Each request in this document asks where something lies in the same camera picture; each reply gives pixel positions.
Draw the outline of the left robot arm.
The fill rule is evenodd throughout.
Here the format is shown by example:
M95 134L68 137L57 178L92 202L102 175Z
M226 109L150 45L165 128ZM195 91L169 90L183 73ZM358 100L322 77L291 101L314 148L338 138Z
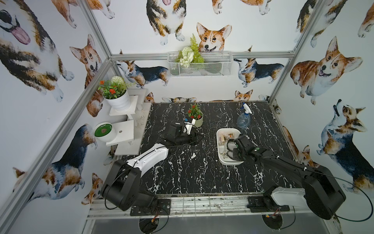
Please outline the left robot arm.
M140 190L141 177L159 162L165 160L170 148L196 145L199 135L197 127L189 122L173 122L164 136L155 145L131 160L117 160L102 185L101 195L105 202L126 211L131 207L147 215L159 211L158 197Z

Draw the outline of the white storage box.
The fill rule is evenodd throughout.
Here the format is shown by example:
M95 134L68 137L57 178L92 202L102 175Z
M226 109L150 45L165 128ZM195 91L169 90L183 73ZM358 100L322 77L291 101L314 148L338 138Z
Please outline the white storage box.
M218 158L221 164L226 165L226 166L237 166L243 163L243 161L240 159L233 159L233 153L227 150L227 142L223 144L219 143L220 134L226 135L227 138L229 134L233 134L234 139L236 139L239 137L240 133L241 132L235 128L221 128L216 132L217 152L218 152Z

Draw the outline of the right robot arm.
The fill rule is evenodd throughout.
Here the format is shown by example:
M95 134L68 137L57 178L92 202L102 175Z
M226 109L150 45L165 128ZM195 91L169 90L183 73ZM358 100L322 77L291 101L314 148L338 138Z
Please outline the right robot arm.
M323 166L313 168L280 157L271 150L253 145L245 135L229 139L227 148L235 159L277 171L298 185L297 188L275 185L268 189L265 197L277 206L308 207L318 217L330 220L346 200L330 170Z

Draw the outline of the black watch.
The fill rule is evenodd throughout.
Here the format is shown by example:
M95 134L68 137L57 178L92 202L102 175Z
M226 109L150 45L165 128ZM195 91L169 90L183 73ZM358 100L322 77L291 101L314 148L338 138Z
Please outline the black watch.
M237 149L237 145L234 139L229 139L227 141L227 150L233 152L234 149Z

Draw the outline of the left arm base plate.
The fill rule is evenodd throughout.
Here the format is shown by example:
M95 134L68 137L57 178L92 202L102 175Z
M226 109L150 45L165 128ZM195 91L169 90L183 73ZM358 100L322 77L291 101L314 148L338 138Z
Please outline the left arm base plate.
M132 206L130 216L169 215L171 199L158 199L149 206Z

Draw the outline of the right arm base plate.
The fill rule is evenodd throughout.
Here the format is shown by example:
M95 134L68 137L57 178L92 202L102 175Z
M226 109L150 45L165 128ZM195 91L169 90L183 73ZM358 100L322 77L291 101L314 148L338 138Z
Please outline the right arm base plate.
M262 212L288 212L290 207L277 205L271 198L263 196L249 196L247 197L247 208L251 210L252 213L262 213Z

